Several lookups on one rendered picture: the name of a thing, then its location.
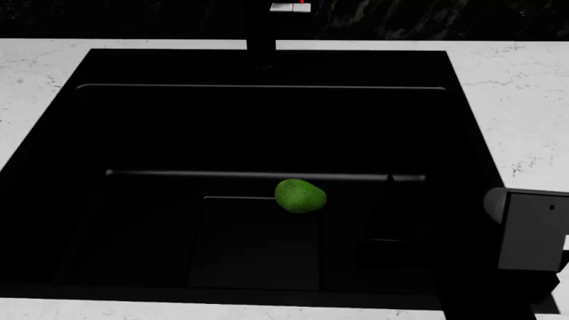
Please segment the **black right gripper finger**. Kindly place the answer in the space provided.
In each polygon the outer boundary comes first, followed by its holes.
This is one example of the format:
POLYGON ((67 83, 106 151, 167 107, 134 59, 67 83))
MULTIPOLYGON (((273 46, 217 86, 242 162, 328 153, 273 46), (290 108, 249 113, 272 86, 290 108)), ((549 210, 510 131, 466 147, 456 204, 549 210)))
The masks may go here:
POLYGON ((388 174, 380 207, 370 218, 369 238, 381 242, 407 242, 414 234, 415 185, 388 174))

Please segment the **green avocado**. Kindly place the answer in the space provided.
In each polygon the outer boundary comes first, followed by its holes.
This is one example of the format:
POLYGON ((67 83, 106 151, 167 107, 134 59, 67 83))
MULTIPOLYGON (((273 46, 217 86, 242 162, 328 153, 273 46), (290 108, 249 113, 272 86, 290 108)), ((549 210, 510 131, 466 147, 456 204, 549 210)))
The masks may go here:
POLYGON ((288 179, 276 185, 275 200, 283 210, 302 214, 322 209, 326 205, 327 194, 305 180, 288 179))

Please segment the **black kitchen sink basin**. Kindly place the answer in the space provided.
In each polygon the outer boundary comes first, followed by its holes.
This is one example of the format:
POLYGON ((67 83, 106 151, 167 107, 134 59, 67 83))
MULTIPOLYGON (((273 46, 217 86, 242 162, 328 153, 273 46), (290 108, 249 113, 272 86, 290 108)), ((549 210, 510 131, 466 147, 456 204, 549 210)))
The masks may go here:
POLYGON ((445 52, 92 50, 0 171, 0 298, 443 311, 357 278, 389 173, 500 180, 445 52))

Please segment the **grey box on right wrist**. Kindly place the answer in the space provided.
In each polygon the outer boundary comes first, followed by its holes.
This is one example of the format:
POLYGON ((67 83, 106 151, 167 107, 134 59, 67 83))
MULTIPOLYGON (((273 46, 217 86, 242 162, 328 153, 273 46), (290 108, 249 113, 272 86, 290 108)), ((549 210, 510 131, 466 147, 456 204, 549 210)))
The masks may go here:
POLYGON ((501 226, 498 268, 555 271, 569 236, 569 193, 492 188, 484 197, 487 214, 501 226))

